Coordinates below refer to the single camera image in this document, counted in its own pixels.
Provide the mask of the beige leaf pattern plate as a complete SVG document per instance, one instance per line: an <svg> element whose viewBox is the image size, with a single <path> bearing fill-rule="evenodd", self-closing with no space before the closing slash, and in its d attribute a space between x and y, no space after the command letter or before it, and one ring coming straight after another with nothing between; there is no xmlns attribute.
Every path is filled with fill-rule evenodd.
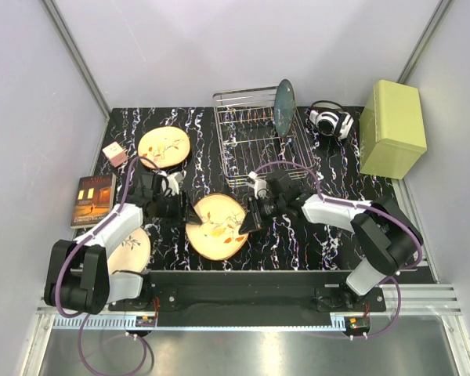
<svg viewBox="0 0 470 376"><path fill-rule="evenodd" d="M187 224L186 236L201 256L212 261L225 261L247 242L248 235L239 234L246 212L232 197L221 193L210 194L200 199L193 208L202 223Z"/></svg>

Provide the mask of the cream plate with sprig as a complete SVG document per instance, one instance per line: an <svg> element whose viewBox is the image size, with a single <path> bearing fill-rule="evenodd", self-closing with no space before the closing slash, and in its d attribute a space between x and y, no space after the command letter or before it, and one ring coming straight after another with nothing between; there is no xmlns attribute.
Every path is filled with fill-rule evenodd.
<svg viewBox="0 0 470 376"><path fill-rule="evenodd" d="M129 234L108 258L109 274L121 271L141 273L150 259L151 245L148 234L141 228Z"/></svg>

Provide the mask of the blue glazed plate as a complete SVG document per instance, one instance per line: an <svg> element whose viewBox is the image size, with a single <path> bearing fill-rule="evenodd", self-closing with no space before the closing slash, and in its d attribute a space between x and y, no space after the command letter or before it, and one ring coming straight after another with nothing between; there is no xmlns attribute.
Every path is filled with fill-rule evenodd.
<svg viewBox="0 0 470 376"><path fill-rule="evenodd" d="M285 137L291 128L295 112L295 92L291 82L283 79L277 87L274 100L273 123L279 137Z"/></svg>

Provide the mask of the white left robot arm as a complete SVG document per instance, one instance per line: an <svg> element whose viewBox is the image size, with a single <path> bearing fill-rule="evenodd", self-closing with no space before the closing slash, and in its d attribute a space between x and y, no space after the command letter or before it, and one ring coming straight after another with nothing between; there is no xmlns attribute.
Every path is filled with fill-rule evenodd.
<svg viewBox="0 0 470 376"><path fill-rule="evenodd" d="M111 303L126 300L133 308L147 309L153 291L141 272L111 272L108 258L135 230L151 219L174 226L200 225L189 195L181 185L183 172L145 173L127 181L120 204L90 231L74 240L58 240L51 250L44 303L66 318L81 313L96 315Z"/></svg>

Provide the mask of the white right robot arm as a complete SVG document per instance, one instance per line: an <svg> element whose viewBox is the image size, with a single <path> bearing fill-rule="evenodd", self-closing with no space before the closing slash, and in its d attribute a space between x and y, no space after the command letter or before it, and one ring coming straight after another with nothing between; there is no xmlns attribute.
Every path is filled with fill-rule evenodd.
<svg viewBox="0 0 470 376"><path fill-rule="evenodd" d="M311 193L284 171L265 178L250 172L248 184L254 193L248 198L240 235L260 231L269 220L282 215L355 235L364 258L331 297L334 303L349 310L365 305L374 287L400 271L416 251L421 251L421 234L389 197L351 201Z"/></svg>

